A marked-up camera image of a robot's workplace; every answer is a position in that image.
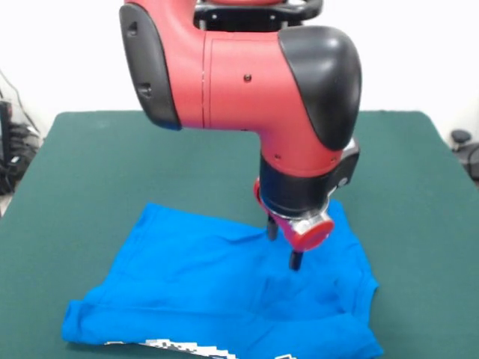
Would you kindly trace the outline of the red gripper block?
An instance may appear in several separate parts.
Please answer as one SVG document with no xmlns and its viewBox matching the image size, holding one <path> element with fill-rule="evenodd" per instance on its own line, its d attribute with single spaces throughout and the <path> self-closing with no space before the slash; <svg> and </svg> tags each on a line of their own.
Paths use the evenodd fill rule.
<svg viewBox="0 0 479 359">
<path fill-rule="evenodd" d="M 289 267 L 293 271 L 299 271 L 302 266 L 303 252 L 311 251 L 322 242 L 334 230 L 334 221 L 328 214 L 329 196 L 320 209 L 307 211 L 299 217 L 287 217 L 279 215 L 269 209 L 260 196 L 260 179 L 254 181 L 254 196 L 267 215 L 266 234 L 270 241 L 275 241 L 278 231 L 290 243 L 294 251 L 290 255 Z"/>
</svg>

